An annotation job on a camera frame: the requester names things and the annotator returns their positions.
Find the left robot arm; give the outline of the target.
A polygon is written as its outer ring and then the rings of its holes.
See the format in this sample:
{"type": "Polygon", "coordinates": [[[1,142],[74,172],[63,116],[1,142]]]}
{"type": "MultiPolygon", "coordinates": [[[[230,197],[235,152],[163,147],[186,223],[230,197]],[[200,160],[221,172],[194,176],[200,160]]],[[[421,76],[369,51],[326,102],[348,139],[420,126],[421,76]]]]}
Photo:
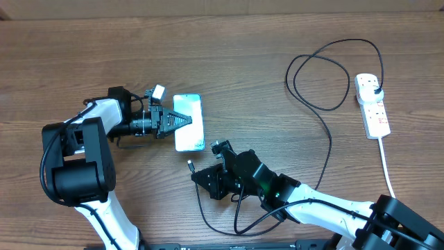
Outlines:
{"type": "Polygon", "coordinates": [[[148,249],[115,194],[117,175],[109,143],[123,136],[165,138],[192,123],[188,115],[164,108],[164,87],[140,97],[122,86],[104,97],[84,100],[85,109],[42,129],[40,184],[53,202],[73,207],[92,225],[103,249],[148,249]]]}

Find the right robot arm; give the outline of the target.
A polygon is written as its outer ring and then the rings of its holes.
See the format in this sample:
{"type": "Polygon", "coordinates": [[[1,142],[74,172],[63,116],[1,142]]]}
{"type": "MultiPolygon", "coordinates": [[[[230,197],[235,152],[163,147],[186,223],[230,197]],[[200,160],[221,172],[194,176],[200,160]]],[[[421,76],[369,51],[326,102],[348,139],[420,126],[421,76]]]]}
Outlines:
{"type": "Polygon", "coordinates": [[[230,146],[212,152],[222,161],[192,171],[191,179],[212,199],[233,193],[257,196],[266,214],[298,224],[312,224],[339,235],[338,248],[442,249],[443,232],[401,201],[381,195],[376,202],[349,201],[319,192],[284,174],[270,170],[250,149],[236,154],[230,146]]]}

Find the smartphone with blue screen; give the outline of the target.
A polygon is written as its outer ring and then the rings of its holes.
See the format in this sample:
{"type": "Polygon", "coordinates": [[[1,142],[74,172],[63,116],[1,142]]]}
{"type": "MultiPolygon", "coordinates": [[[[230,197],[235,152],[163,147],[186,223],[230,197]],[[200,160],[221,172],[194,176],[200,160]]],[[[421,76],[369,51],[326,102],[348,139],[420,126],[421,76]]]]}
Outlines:
{"type": "Polygon", "coordinates": [[[176,151],[203,151],[205,135],[203,128],[202,99],[199,94],[175,94],[173,110],[187,117],[187,125],[178,128],[175,133],[176,151]]]}

